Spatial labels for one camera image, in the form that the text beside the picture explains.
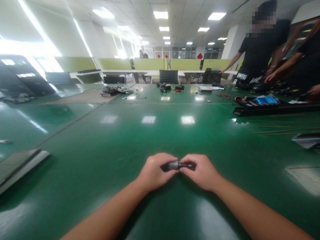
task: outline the person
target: person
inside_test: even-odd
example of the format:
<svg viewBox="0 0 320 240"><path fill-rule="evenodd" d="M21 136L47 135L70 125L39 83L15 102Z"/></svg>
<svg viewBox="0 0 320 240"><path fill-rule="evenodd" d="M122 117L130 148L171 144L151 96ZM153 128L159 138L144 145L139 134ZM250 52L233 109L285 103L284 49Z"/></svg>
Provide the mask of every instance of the person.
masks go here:
<svg viewBox="0 0 320 240"><path fill-rule="evenodd" d="M292 222L223 178L205 155L188 154L182 158L180 163L196 164L194 171L188 168L162 171L160 166L172 161L177 161L177 158L167 153L149 157L136 180L75 226L62 240L116 239L139 202L179 171L203 190L218 195L253 240L313 239Z"/></svg>
<svg viewBox="0 0 320 240"><path fill-rule="evenodd" d="M229 65L220 71L228 70L246 52L243 64L238 71L234 84L236 87L251 89L259 83L263 76L270 75L282 52L282 45L287 41L290 31L290 21L276 21L277 1L262 3L252 17L252 32L244 38L238 53ZM272 63L266 72L270 58Z"/></svg>
<svg viewBox="0 0 320 240"><path fill-rule="evenodd" d="M301 93L320 94L320 30L314 33L297 50L297 53L265 79L270 82L277 74L294 66L280 82L286 82Z"/></svg>

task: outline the black t-shirt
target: black t-shirt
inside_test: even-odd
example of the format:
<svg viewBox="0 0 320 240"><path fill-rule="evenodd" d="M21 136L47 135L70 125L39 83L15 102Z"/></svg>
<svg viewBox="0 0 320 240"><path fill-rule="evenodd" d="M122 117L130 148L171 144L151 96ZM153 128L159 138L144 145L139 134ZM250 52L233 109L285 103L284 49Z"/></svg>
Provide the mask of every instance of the black t-shirt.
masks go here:
<svg viewBox="0 0 320 240"><path fill-rule="evenodd" d="M290 31L289 20L278 20L273 29L265 29L263 33L249 34L239 49L246 52L242 66L248 69L263 71L267 69L273 51L287 42Z"/></svg>
<svg viewBox="0 0 320 240"><path fill-rule="evenodd" d="M314 33L297 50L305 54L292 68L286 79L302 91L320 84L320 30Z"/></svg>

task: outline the forearm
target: forearm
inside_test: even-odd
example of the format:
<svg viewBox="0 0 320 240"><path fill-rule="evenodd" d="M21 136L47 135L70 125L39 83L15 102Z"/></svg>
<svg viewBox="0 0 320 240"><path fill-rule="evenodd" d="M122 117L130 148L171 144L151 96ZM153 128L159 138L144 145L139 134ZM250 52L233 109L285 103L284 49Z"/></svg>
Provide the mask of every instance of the forearm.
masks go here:
<svg viewBox="0 0 320 240"><path fill-rule="evenodd" d="M139 202L147 195L136 181L74 227L62 240L112 240L120 233Z"/></svg>
<svg viewBox="0 0 320 240"><path fill-rule="evenodd" d="M223 178L215 183L213 192L228 206L253 240L312 239L292 222Z"/></svg>

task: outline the black shorts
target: black shorts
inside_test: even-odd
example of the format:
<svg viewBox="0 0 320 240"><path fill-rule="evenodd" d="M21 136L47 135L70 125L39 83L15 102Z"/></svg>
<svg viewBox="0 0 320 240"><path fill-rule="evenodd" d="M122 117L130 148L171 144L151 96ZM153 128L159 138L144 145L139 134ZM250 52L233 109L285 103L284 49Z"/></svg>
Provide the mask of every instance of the black shorts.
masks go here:
<svg viewBox="0 0 320 240"><path fill-rule="evenodd" d="M260 83L266 70L257 70L241 67L233 84L242 89L251 89L253 85Z"/></svg>

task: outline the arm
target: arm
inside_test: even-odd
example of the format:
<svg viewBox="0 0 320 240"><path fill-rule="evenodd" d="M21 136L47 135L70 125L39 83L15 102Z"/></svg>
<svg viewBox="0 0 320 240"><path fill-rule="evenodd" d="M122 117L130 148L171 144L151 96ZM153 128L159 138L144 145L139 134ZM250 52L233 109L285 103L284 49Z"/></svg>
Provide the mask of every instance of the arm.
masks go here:
<svg viewBox="0 0 320 240"><path fill-rule="evenodd" d="M171 170L165 173L160 168L161 165L176 160L177 158L166 153L149 157L136 180L75 226L61 240L115 239L139 202L179 172Z"/></svg>
<svg viewBox="0 0 320 240"><path fill-rule="evenodd" d="M205 155L187 155L181 163L195 163L196 170L180 171L207 191L216 193L253 240L313 239L253 196L224 179Z"/></svg>
<svg viewBox="0 0 320 240"><path fill-rule="evenodd" d="M239 58L241 57L243 53L240 53L238 52L230 61L230 63L228 64L228 66L223 69L223 70L220 70L219 73L224 73L225 71L227 71L233 64L235 64L236 61L239 60Z"/></svg>
<svg viewBox="0 0 320 240"><path fill-rule="evenodd" d="M278 73L286 70L287 68L291 67L292 65L296 64L297 61L303 56L303 53L297 52L295 55L293 55L292 58L290 58L288 61L286 61L281 67L279 67L277 70L275 70L272 74L270 74L266 80L265 83L269 82L271 79L273 79Z"/></svg>

